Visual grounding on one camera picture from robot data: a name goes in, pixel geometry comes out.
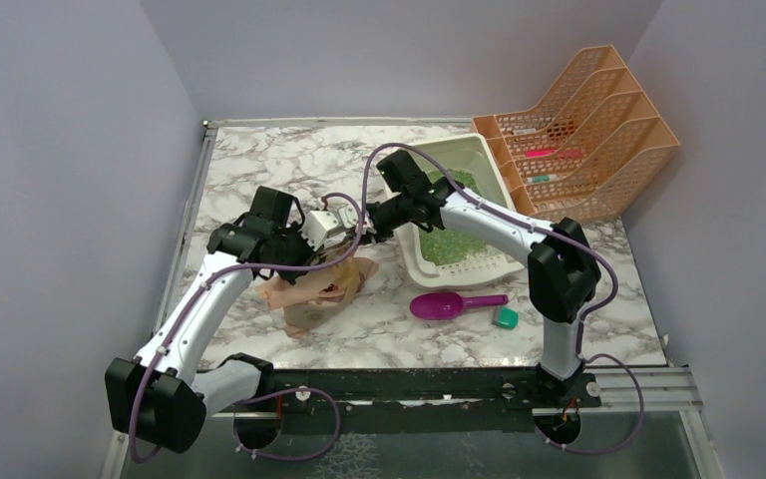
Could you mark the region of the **orange cat litter bag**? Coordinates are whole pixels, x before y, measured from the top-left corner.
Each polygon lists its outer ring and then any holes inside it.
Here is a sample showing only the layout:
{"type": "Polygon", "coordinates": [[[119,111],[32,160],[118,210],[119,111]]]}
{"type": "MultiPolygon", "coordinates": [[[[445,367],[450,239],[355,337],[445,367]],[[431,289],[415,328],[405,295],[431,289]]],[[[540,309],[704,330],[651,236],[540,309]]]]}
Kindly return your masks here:
{"type": "Polygon", "coordinates": [[[352,256],[335,266],[309,272],[290,284],[273,277],[255,291],[270,310],[281,310],[284,332],[299,338],[340,314],[378,270],[367,257],[352,256]]]}

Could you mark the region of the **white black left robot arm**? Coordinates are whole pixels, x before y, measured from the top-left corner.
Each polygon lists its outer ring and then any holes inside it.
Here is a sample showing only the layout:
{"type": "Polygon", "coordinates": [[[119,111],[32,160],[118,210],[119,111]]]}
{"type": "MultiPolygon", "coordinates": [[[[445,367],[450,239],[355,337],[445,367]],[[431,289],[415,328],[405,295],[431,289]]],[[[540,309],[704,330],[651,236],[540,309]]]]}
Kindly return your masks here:
{"type": "Polygon", "coordinates": [[[113,428],[176,453],[187,451],[205,420],[242,402],[249,409],[272,400],[272,365],[237,354],[201,372],[199,362],[236,300],[256,275],[278,268],[288,280],[305,273],[340,220],[330,212],[290,222],[296,197],[256,190],[248,212],[214,230],[196,278],[173,316],[131,359],[116,358],[105,373],[113,428]]]}

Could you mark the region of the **magenta plastic litter scoop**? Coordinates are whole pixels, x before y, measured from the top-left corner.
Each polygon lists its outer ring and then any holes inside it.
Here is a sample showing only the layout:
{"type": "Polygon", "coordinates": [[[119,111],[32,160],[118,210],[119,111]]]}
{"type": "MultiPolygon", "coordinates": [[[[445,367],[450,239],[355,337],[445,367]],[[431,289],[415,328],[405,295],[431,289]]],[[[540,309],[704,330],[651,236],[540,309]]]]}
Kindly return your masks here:
{"type": "Polygon", "coordinates": [[[509,302],[506,294],[463,296],[454,291],[435,291],[416,296],[409,305],[410,313],[418,319],[450,320],[476,308],[498,308],[509,302]]]}

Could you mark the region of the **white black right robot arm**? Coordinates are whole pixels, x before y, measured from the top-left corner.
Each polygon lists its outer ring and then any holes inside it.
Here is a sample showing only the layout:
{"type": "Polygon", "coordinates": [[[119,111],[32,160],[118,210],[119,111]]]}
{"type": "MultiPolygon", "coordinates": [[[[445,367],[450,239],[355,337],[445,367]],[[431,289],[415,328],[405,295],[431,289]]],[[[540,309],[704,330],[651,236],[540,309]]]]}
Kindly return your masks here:
{"type": "Polygon", "coordinates": [[[536,367],[536,393],[550,406],[575,394],[584,365],[581,326],[601,279],[597,257],[579,223],[536,220],[503,208],[464,188],[448,174],[430,181],[399,145],[377,165],[392,198],[366,206],[376,241],[412,224],[431,233],[450,230],[481,240],[524,265],[529,299],[543,317],[544,346],[536,367]]]}

